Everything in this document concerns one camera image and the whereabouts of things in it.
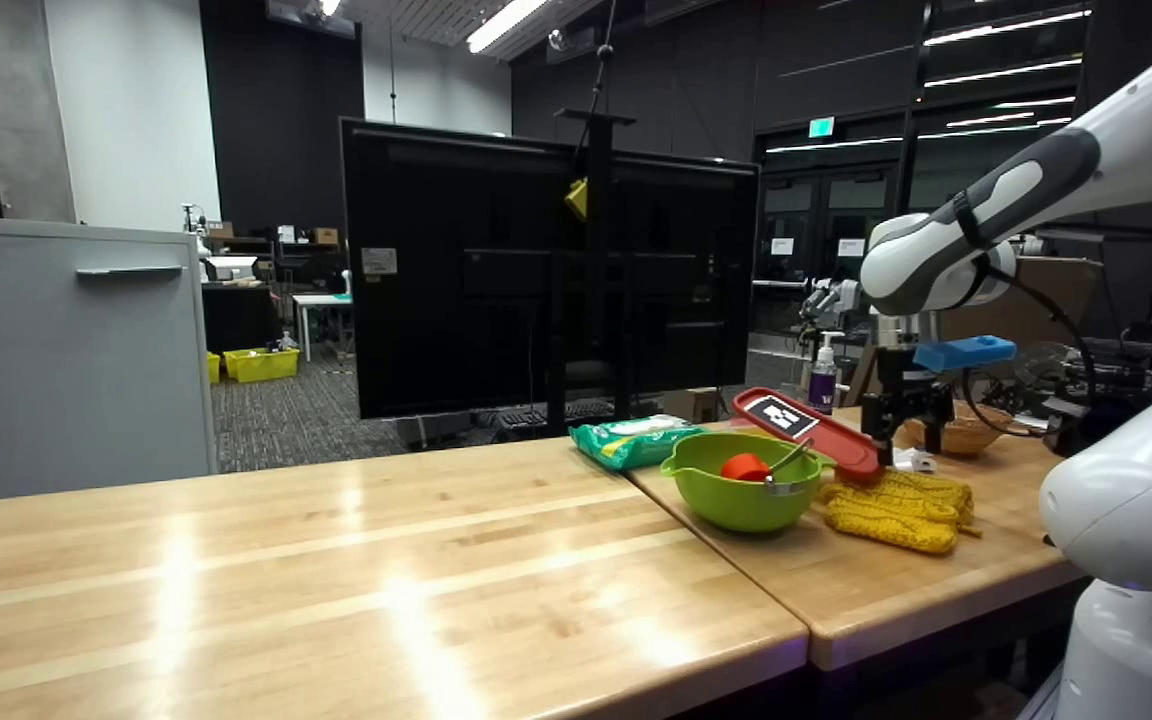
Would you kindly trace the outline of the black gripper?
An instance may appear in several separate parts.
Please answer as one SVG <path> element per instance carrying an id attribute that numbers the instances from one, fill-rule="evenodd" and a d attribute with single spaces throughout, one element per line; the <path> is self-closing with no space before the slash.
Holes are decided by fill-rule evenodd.
<path id="1" fill-rule="evenodd" d="M 891 460 L 891 445 L 902 422 L 924 425 L 924 450 L 938 450 L 938 431 L 952 422 L 952 392 L 912 365 L 909 350 L 876 351 L 878 392 L 861 402 L 861 430 L 876 442 L 878 460 Z"/>

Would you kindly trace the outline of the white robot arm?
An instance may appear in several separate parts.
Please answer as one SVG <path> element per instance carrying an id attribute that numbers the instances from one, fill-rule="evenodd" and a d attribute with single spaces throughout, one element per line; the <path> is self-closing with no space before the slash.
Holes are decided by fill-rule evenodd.
<path id="1" fill-rule="evenodd" d="M 938 209 L 882 221 L 861 292 L 878 318 L 982 303 L 1017 268 L 1006 237 L 1129 205 L 1152 205 L 1152 64 Z M 1152 403 L 1044 477 L 1038 519 L 1089 576 L 1054 720 L 1152 720 Z"/>

